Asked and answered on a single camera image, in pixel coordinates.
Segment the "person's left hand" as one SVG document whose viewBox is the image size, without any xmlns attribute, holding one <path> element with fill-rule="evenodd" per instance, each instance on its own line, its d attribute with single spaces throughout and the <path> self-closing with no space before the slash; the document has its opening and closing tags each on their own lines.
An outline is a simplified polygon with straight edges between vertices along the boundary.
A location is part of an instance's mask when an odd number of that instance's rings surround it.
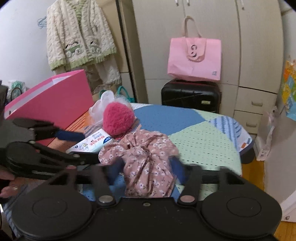
<svg viewBox="0 0 296 241">
<path fill-rule="evenodd" d="M 16 196 L 22 186 L 20 178 L 16 178 L 12 173 L 2 169 L 1 180 L 8 182 L 1 188 L 1 198 Z"/>
</svg>

